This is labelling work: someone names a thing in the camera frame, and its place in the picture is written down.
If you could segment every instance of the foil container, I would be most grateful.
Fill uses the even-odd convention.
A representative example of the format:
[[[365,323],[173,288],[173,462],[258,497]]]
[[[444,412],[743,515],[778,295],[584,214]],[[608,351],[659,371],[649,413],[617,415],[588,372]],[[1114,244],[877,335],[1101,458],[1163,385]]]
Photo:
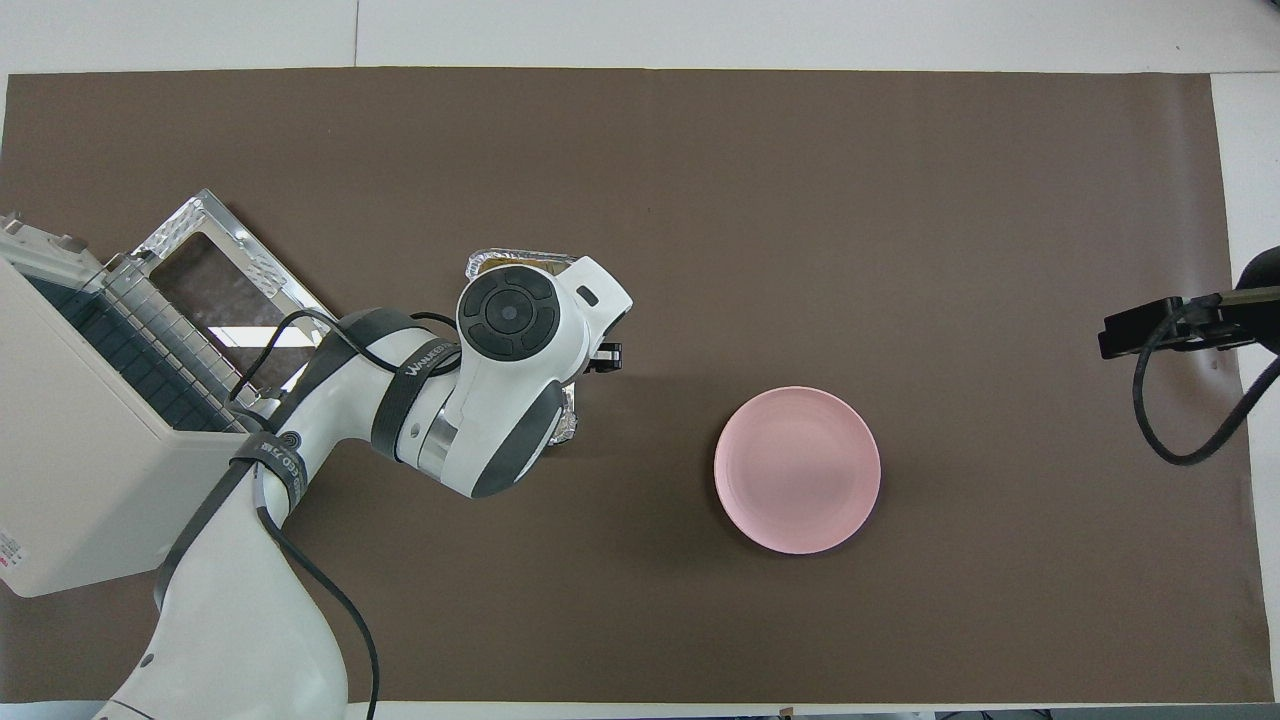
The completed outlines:
[[[488,250],[477,250],[467,258],[467,279],[474,281],[480,273],[497,268],[498,265],[532,265],[539,270],[545,270],[553,275],[561,274],[564,268],[568,268],[577,261],[575,255],[564,255],[561,252],[539,252],[536,250],[508,250],[504,247],[490,247]]]

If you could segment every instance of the sticker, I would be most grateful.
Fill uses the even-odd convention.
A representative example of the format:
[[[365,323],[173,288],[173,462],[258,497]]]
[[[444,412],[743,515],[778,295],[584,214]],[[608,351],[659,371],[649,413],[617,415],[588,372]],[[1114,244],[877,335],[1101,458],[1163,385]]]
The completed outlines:
[[[0,569],[14,569],[22,565],[27,555],[22,550],[22,543],[0,528]]]

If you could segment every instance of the black circular cap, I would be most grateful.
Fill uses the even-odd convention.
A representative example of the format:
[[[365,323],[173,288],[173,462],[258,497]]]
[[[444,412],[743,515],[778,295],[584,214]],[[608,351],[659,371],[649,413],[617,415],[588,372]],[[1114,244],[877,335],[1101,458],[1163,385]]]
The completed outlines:
[[[490,328],[504,334],[515,334],[534,320],[534,304],[518,290],[503,290],[495,292],[485,304],[484,316]]]

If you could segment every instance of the black strap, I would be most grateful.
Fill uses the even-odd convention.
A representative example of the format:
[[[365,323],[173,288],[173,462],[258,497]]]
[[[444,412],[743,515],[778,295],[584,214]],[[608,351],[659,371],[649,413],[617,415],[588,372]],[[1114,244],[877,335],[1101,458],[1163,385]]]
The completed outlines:
[[[289,493],[291,512],[298,506],[302,493],[307,492],[307,466],[302,456],[271,433],[248,436],[232,460],[253,460],[275,473],[284,482],[284,491]]]
[[[374,450],[397,462],[401,461],[396,456],[396,441],[399,439],[408,411],[426,384],[426,378],[431,377],[431,372],[457,355],[458,350],[456,343],[436,337],[424,342],[404,360],[387,386],[387,393],[383,395],[383,401],[374,415],[374,428],[369,436]]]

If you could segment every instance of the logo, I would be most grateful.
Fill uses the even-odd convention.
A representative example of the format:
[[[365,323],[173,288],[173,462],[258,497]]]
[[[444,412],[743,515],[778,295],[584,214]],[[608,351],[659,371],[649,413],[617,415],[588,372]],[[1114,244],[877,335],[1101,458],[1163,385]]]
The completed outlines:
[[[293,480],[294,488],[302,484],[302,468],[298,466],[293,457],[289,457],[284,451],[269,442],[264,442],[259,450],[279,460],[280,465],[292,475],[289,479]]]
[[[410,363],[408,365],[404,365],[404,374],[411,378],[417,377],[417,374],[422,372],[422,368],[426,368],[436,359],[439,359],[440,355],[444,355],[448,351],[449,351],[448,345],[436,345],[431,350],[428,350],[426,355],[419,357],[417,360]]]

